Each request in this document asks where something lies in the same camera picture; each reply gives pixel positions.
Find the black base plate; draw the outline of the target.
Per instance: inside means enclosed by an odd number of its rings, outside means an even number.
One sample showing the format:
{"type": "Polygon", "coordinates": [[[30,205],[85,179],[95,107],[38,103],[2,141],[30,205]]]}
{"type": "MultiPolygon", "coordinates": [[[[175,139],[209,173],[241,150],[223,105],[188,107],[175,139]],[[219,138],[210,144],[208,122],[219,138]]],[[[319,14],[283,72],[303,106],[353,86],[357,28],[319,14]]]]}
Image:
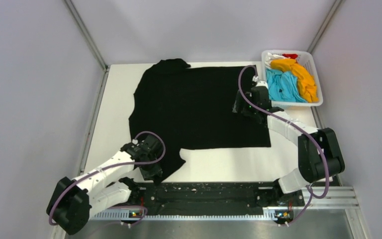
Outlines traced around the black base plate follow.
{"type": "Polygon", "coordinates": [[[150,216],[262,215],[267,207],[304,206],[302,191],[279,192],[271,182],[138,183],[126,206],[144,206],[150,216]]]}

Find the blue t-shirt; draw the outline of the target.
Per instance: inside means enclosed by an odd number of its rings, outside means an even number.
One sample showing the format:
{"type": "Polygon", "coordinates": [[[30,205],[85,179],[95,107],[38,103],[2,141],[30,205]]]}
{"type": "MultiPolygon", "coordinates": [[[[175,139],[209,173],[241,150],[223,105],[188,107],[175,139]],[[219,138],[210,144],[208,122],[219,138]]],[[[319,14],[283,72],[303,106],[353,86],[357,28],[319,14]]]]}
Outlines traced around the blue t-shirt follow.
{"type": "Polygon", "coordinates": [[[297,77],[291,71],[266,69],[269,98],[272,101],[308,103],[297,89],[297,77]]]}

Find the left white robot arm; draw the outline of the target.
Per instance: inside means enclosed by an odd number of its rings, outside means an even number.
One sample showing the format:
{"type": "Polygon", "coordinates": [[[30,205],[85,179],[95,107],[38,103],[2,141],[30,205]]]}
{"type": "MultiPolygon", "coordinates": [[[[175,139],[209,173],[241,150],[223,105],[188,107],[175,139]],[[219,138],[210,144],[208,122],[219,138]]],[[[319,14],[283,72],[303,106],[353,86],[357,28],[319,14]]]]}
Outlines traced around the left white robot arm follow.
{"type": "Polygon", "coordinates": [[[165,153],[164,141],[151,131],[143,131],[93,170],[73,179],[62,178],[46,209],[48,223],[74,235],[106,209],[137,204],[140,187],[128,174],[137,168],[160,173],[158,163],[165,153]]]}

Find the red t-shirt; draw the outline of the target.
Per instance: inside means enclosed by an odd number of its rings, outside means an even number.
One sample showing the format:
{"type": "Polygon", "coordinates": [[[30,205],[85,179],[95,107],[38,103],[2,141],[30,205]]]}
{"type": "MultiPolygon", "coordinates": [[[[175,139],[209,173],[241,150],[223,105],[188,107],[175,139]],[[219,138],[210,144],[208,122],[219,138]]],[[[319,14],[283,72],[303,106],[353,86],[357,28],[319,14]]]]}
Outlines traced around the red t-shirt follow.
{"type": "Polygon", "coordinates": [[[289,54],[289,53],[284,53],[282,54],[282,56],[289,59],[297,59],[299,57],[298,54],[289,54]]]}

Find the aluminium frame rail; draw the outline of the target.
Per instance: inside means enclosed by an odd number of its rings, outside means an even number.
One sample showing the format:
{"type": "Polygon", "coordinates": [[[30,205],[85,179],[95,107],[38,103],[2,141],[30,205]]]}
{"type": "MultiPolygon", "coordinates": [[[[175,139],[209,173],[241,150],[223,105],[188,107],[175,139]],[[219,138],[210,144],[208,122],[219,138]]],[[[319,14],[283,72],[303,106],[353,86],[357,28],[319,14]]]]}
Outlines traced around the aluminium frame rail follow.
{"type": "Polygon", "coordinates": [[[93,216],[89,221],[118,221],[134,223],[139,220],[148,221],[271,221],[276,226],[286,225],[294,221],[298,215],[304,215],[309,210],[344,210],[348,216],[350,229],[354,237],[367,239],[369,234],[363,223],[359,203],[352,187],[330,186],[327,195],[318,199],[316,194],[323,192],[323,187],[317,185],[311,191],[301,189],[304,206],[285,209],[283,207],[267,207],[262,215],[244,216],[150,216],[144,206],[126,206],[118,204],[93,216]]]}

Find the black t-shirt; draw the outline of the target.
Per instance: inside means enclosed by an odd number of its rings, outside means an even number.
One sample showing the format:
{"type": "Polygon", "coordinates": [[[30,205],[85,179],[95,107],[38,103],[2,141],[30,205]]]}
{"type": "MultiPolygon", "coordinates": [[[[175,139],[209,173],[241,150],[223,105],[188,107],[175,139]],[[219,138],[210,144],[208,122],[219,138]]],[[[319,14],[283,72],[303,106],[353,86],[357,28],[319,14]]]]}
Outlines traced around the black t-shirt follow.
{"type": "Polygon", "coordinates": [[[129,129],[131,136],[151,131],[164,141],[163,181],[184,165],[181,149],[271,146],[267,126],[232,112],[254,74],[242,66],[192,68],[182,59],[161,60],[143,73],[129,129]]]}

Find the white t-shirt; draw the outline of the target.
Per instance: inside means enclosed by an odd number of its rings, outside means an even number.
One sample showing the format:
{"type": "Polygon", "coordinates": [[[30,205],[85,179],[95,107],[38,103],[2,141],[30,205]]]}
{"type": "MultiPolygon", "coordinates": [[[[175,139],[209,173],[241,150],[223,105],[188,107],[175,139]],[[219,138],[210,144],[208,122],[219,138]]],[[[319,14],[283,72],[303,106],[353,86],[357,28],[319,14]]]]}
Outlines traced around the white t-shirt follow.
{"type": "Polygon", "coordinates": [[[268,69],[271,69],[271,62],[273,60],[279,60],[279,59],[288,59],[288,57],[285,57],[283,55],[278,55],[278,54],[272,54],[268,52],[266,56],[264,57],[265,67],[268,69]]]}

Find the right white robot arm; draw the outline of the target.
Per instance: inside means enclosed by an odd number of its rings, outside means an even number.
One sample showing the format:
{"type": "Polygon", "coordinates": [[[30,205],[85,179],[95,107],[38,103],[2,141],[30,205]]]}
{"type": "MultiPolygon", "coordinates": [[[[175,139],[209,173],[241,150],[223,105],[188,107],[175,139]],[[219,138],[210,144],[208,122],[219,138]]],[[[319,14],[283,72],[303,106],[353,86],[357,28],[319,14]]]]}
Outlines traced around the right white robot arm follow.
{"type": "Polygon", "coordinates": [[[256,120],[297,147],[297,167],[274,181],[272,200],[285,205],[292,193],[345,170],[339,142],[331,128],[318,129],[292,119],[284,109],[273,107],[264,86],[237,92],[233,112],[256,120]]]}

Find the yellow t-shirt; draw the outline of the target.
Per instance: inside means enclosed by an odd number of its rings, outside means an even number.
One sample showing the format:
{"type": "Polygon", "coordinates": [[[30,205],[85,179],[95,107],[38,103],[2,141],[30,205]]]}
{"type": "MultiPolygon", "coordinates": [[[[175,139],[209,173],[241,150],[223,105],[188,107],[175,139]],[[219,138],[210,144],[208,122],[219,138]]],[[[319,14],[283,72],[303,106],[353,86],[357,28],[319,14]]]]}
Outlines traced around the yellow t-shirt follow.
{"type": "Polygon", "coordinates": [[[317,97],[317,86],[314,77],[295,59],[279,59],[271,62],[271,69],[282,72],[291,71],[297,77],[297,89],[302,98],[308,103],[319,101],[317,97]]]}

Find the white plastic laundry basket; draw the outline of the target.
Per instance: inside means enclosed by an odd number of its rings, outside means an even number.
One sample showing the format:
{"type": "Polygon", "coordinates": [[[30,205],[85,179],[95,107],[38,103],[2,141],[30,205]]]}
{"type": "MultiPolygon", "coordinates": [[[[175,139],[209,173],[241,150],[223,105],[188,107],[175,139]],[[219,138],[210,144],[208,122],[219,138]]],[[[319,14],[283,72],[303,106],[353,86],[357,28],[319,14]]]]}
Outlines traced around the white plastic laundry basket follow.
{"type": "Polygon", "coordinates": [[[262,53],[263,80],[268,84],[274,106],[317,107],[323,103],[313,57],[305,51],[265,50],[262,53]]]}

